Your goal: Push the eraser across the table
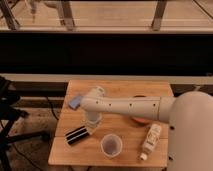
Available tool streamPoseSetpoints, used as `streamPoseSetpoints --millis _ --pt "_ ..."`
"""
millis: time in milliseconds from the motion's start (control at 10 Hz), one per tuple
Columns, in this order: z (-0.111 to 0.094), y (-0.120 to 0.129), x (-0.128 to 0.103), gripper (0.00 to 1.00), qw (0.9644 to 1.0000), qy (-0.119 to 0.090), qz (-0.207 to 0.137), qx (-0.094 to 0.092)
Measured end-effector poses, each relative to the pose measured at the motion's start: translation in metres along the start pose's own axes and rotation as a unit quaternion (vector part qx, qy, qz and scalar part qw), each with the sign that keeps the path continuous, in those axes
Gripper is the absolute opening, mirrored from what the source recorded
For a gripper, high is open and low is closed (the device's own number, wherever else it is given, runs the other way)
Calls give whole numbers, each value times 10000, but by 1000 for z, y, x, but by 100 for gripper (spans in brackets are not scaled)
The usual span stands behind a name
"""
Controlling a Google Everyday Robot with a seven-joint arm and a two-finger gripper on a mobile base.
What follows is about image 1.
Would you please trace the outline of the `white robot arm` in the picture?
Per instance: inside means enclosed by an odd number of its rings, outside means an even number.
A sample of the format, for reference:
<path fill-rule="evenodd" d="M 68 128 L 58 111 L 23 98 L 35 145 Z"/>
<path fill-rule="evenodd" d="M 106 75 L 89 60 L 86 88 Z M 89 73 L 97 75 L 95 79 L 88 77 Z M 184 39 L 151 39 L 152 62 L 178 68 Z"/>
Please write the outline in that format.
<path fill-rule="evenodd" d="M 167 123 L 167 171 L 213 171 L 213 96 L 189 91 L 178 97 L 110 98 L 101 87 L 82 99 L 87 121 L 101 113 L 142 117 Z"/>

